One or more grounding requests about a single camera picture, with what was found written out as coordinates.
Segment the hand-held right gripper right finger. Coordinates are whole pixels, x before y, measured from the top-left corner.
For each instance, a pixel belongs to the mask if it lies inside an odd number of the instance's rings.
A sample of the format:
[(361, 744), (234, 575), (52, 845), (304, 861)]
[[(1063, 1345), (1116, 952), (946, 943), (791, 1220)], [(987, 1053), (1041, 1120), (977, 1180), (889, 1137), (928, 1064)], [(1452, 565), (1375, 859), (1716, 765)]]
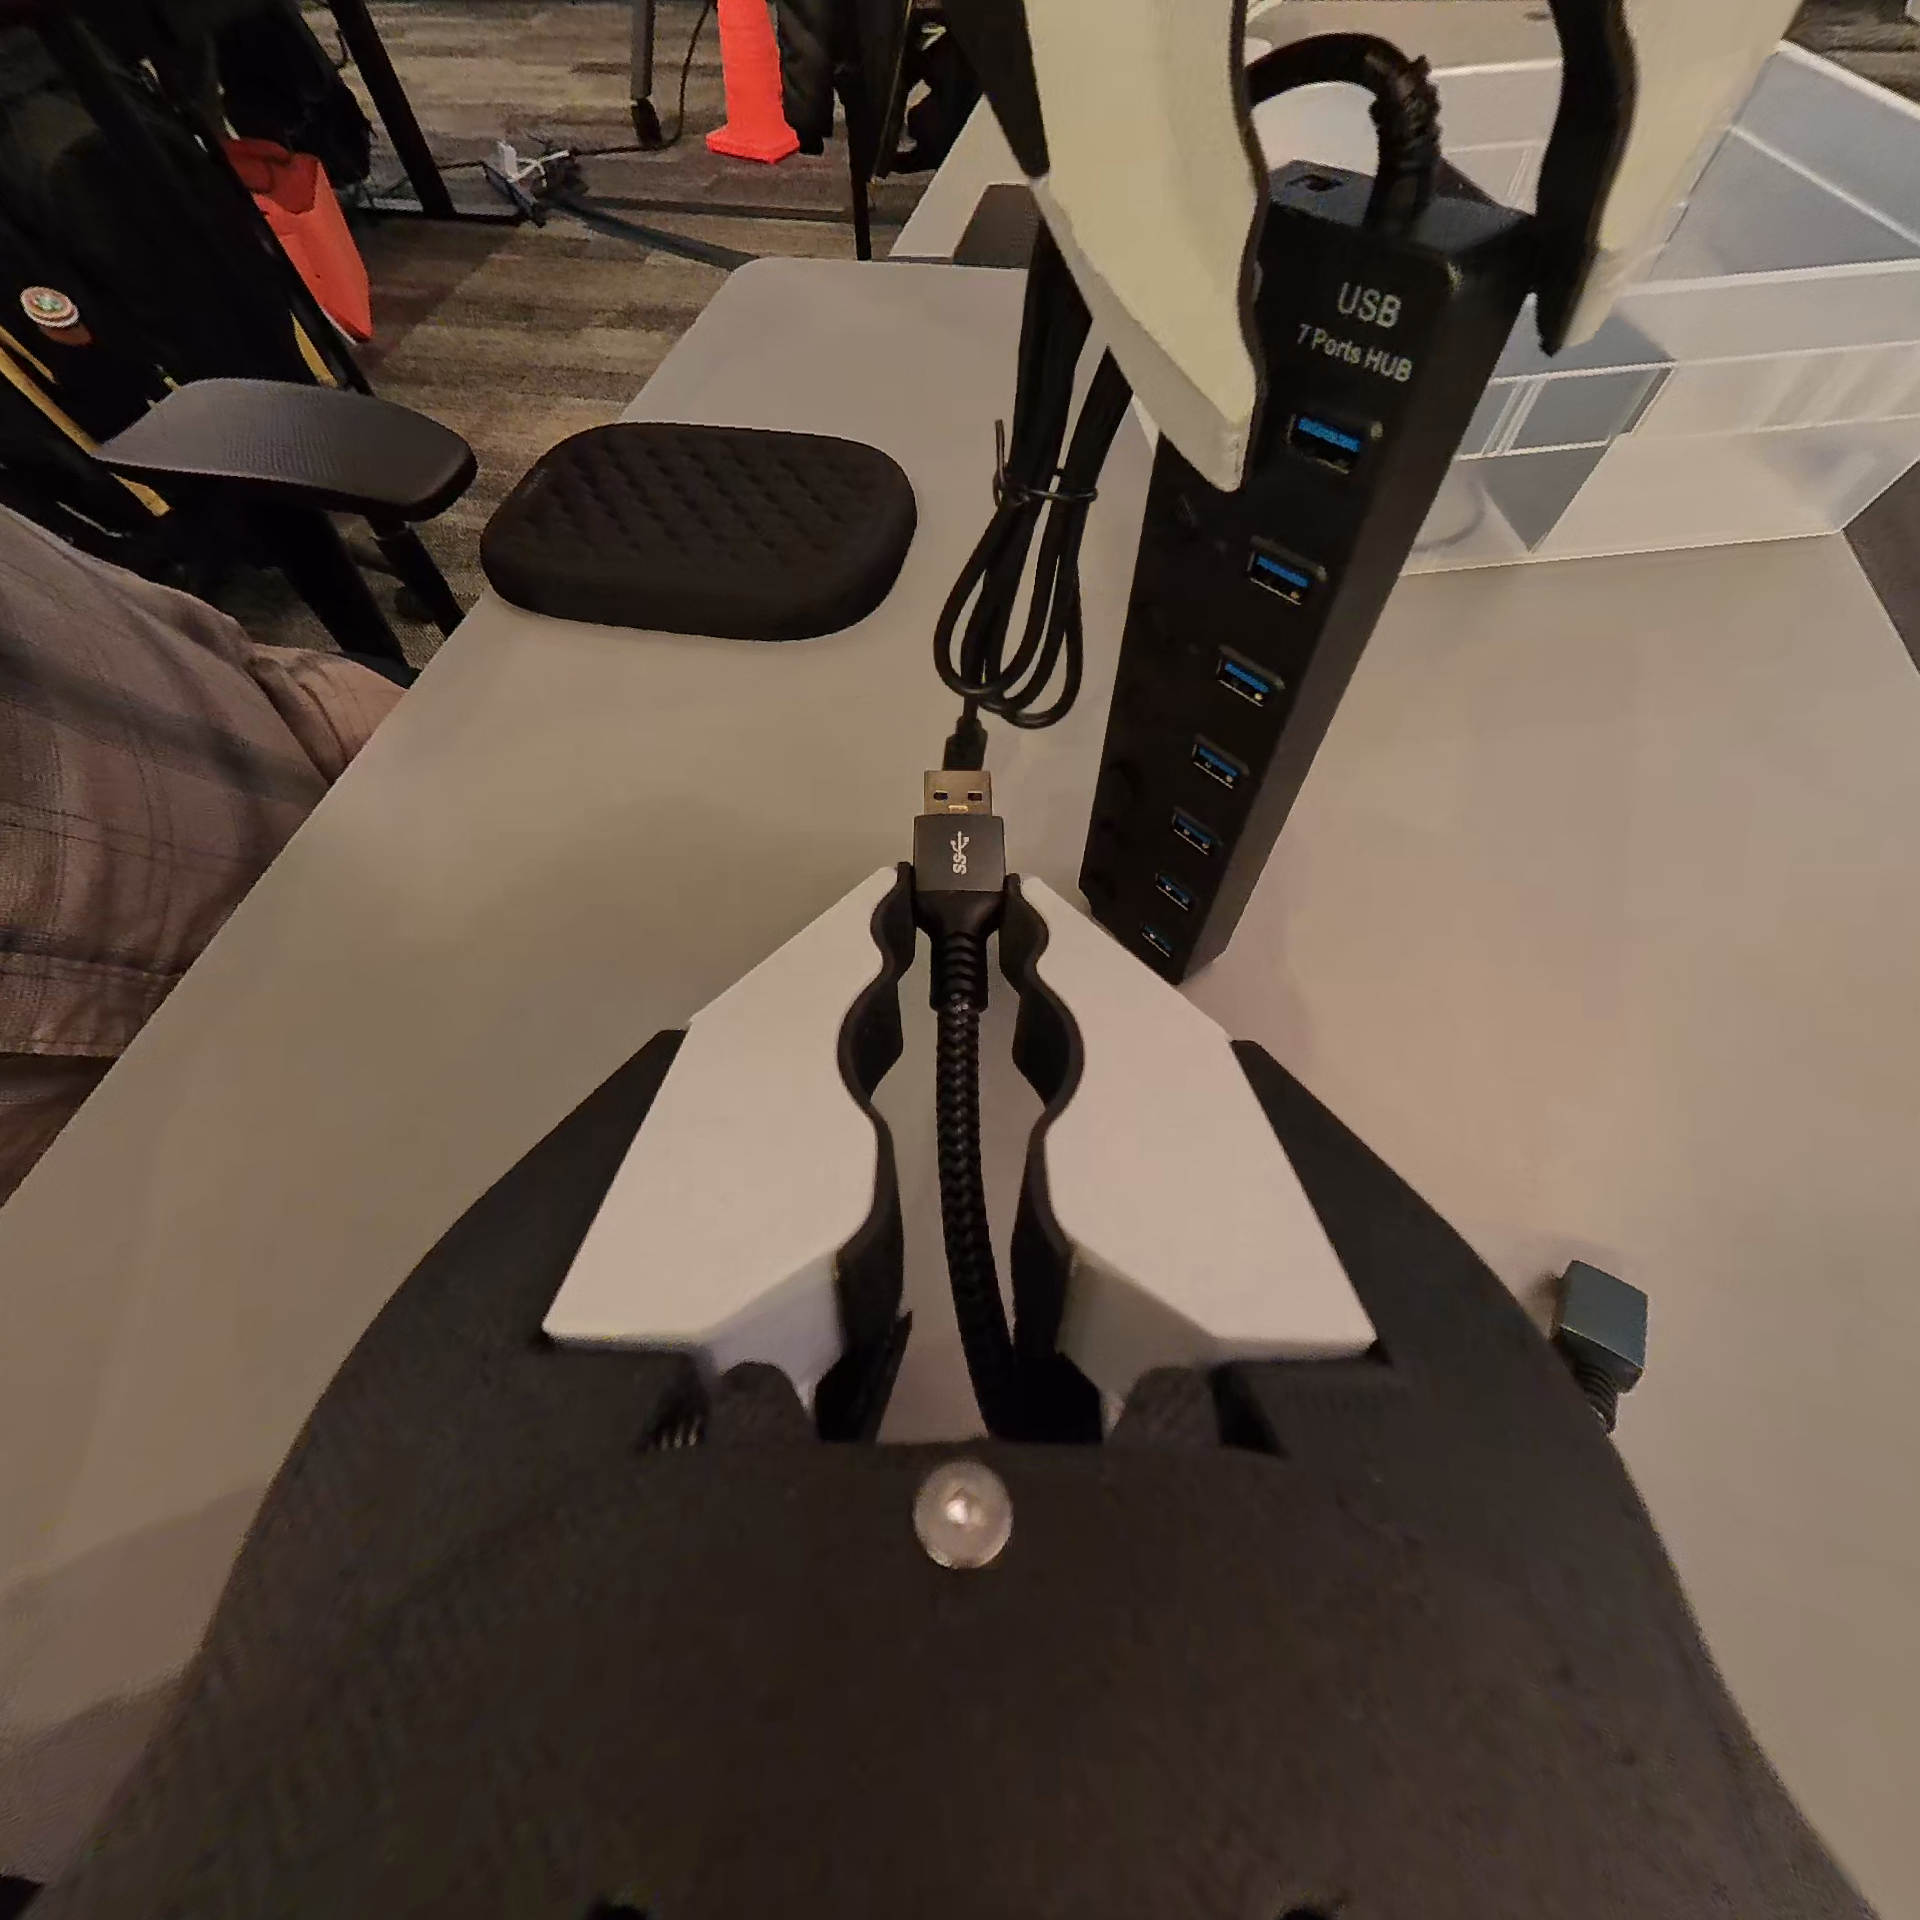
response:
[(1041, 1100), (1011, 1241), (1019, 1437), (1095, 1441), (1159, 1369), (1370, 1353), (1228, 1033), (1035, 877), (1009, 880), (1003, 975)]

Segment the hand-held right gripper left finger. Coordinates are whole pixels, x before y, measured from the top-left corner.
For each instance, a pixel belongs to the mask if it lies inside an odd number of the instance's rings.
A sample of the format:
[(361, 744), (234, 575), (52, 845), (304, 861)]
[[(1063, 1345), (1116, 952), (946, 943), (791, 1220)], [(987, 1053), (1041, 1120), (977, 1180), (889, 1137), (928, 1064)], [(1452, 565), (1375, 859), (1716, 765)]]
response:
[(873, 1094), (915, 951), (912, 870), (880, 868), (691, 1020), (547, 1336), (772, 1365), (820, 1437), (876, 1437), (911, 1318)]

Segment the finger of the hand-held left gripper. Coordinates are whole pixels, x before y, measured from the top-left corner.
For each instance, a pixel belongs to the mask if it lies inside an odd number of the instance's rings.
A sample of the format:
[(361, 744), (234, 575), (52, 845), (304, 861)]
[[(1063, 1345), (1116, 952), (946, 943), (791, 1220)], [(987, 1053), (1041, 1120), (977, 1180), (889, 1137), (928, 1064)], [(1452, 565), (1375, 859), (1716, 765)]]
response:
[(1549, 3), (1559, 99), (1533, 198), (1540, 350), (1587, 343), (1664, 243), (1794, 3)]
[(1241, 486), (1265, 399), (1243, 28), (1243, 3), (1025, 4), (1042, 217), (1147, 417), (1218, 491)]

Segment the clear acrylic box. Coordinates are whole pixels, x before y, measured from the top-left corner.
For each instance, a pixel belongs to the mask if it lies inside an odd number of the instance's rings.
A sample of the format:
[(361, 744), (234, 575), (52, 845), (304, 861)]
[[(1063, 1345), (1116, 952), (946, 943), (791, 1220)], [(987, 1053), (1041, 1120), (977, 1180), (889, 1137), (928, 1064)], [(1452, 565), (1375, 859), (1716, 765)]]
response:
[(1528, 304), (1409, 574), (1842, 529), (1917, 449), (1917, 121), (1785, 45), (1600, 329)]

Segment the black seven-port usb hub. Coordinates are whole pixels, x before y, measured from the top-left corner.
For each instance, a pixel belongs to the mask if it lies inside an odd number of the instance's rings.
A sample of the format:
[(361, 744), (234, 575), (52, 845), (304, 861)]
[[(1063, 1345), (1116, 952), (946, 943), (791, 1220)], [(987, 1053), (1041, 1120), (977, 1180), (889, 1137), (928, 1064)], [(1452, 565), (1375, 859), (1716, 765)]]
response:
[(1241, 486), (1157, 446), (1079, 885), (1170, 980), (1226, 952), (1529, 291), (1529, 217), (1452, 163), (1403, 231), (1372, 195), (1272, 175)]

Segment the orange traffic cone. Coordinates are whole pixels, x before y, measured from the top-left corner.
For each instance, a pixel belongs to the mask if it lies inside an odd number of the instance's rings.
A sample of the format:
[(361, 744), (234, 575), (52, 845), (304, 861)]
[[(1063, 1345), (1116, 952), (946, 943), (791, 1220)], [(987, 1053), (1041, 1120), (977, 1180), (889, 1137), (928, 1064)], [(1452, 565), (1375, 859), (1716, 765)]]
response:
[(800, 150), (784, 117), (784, 75), (776, 14), (769, 3), (715, 3), (722, 57), (724, 121), (705, 135), (708, 153), (779, 165)]

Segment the person's torso plaid shirt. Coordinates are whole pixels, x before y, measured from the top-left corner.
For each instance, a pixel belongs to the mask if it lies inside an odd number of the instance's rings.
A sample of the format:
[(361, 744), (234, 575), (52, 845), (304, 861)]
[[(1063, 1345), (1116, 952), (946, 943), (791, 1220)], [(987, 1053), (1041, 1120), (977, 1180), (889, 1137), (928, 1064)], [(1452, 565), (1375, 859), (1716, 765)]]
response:
[(3, 512), (3, 1196), (402, 685)]

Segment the orange red cloth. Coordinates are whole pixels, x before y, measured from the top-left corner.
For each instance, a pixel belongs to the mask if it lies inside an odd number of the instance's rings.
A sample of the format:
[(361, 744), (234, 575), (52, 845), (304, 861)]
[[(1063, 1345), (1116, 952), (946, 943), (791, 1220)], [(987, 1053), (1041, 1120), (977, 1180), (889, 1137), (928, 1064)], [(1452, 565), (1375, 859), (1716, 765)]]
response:
[(347, 340), (371, 343), (369, 267), (323, 159), (244, 135), (228, 135), (224, 156), (323, 312)]

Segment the black office chair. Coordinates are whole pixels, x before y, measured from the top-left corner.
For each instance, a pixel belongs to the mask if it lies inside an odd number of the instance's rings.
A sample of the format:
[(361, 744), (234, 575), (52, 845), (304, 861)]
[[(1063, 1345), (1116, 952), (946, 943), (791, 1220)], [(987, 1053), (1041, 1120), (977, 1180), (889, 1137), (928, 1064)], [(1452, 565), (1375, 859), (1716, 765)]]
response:
[(154, 585), (203, 593), (269, 568), (345, 659), (399, 687), (416, 669), (336, 518), (365, 524), (416, 616), (448, 635), (464, 608), (419, 526), (476, 473), (450, 427), (359, 391), (207, 376), (97, 440), (35, 383), (5, 387), (5, 507)]

